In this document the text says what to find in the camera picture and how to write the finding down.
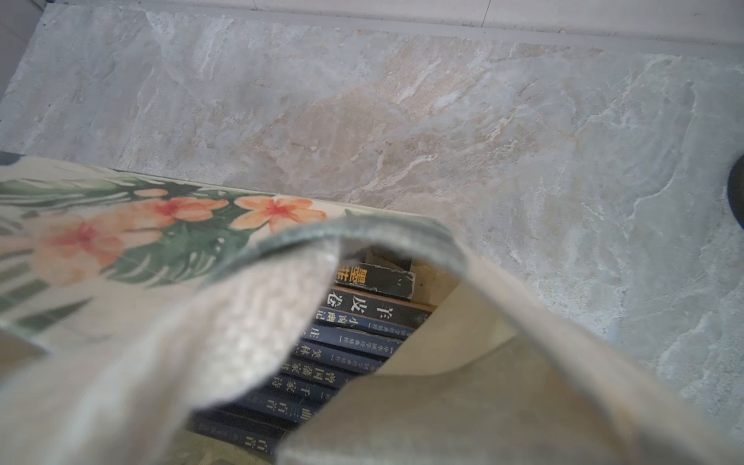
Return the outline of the floral canvas tote bag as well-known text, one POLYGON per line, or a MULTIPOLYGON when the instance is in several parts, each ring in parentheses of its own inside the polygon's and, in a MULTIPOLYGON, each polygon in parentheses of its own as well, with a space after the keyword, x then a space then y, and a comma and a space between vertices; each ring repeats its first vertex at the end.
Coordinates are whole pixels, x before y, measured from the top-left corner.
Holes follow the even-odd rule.
POLYGON ((1 327, 44 356, 1 384, 5 464, 153 464, 197 410, 279 371, 335 267, 368 245, 455 277, 401 355, 290 436, 283 463, 739 464, 743 449, 633 362, 551 313, 438 223, 368 209, 267 232, 209 233, 216 257, 162 290, 115 284, 126 252, 166 234, 147 213, 166 182, 3 153, 1 257, 42 281, 1 327))

